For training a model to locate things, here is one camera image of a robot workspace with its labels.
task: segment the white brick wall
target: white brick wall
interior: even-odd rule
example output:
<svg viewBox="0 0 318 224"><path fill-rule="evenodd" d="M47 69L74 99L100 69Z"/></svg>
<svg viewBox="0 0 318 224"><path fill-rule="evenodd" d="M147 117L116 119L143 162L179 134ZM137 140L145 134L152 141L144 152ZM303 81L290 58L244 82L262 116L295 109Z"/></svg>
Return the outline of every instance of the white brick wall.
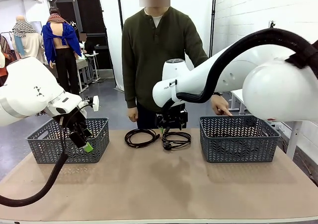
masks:
<svg viewBox="0 0 318 224"><path fill-rule="evenodd" d="M276 28L314 42L318 40L317 8L318 0L217 0L213 54L252 32L268 28L270 20L276 22ZM318 163L318 123L303 123L299 147Z"/></svg>

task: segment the scarf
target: scarf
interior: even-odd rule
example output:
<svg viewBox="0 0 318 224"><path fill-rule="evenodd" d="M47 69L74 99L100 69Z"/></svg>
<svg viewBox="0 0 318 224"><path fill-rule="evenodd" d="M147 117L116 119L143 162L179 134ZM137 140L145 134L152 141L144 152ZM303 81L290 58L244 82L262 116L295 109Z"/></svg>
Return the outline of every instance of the scarf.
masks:
<svg viewBox="0 0 318 224"><path fill-rule="evenodd" d="M67 23L59 14L51 14L48 22L55 22L55 23Z"/></svg>
<svg viewBox="0 0 318 224"><path fill-rule="evenodd" d="M25 55L25 51L21 38L25 37L25 33L36 33L36 31L30 23L24 20L18 20L13 27L13 34L16 49L22 56Z"/></svg>

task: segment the white backdrop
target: white backdrop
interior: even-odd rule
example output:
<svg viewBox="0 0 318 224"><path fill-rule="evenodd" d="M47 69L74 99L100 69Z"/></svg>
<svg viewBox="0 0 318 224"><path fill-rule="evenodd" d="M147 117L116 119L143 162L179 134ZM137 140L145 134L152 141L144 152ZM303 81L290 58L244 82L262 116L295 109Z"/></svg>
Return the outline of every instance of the white backdrop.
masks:
<svg viewBox="0 0 318 224"><path fill-rule="evenodd" d="M108 43L117 86L124 90L121 60L121 25L118 0L100 0L103 9L104 23L107 28ZM139 0L121 0L123 20L142 9ZM203 41L203 48L209 54L212 0L171 0L171 6L190 16ZM193 64L186 56L187 66Z"/></svg>

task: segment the man's left hand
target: man's left hand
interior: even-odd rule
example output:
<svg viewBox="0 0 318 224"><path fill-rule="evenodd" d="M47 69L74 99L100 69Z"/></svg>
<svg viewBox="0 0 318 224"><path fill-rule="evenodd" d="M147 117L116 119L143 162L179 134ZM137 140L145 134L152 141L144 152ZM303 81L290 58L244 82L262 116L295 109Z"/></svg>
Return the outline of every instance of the man's left hand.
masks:
<svg viewBox="0 0 318 224"><path fill-rule="evenodd" d="M217 115L233 116L229 111L229 103L219 95L213 95L211 98L212 109Z"/></svg>

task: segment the green sweater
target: green sweater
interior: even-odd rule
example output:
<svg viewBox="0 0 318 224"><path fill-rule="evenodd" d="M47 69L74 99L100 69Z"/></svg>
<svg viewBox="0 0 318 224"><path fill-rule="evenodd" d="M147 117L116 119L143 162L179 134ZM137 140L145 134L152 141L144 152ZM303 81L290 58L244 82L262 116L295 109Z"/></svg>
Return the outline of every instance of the green sweater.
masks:
<svg viewBox="0 0 318 224"><path fill-rule="evenodd" d="M158 27L142 9L125 21L122 36L122 63L128 108L136 100L148 110L160 112L153 99L153 87L162 80L164 63L184 59L196 67L206 61L202 41L189 16L170 7Z"/></svg>

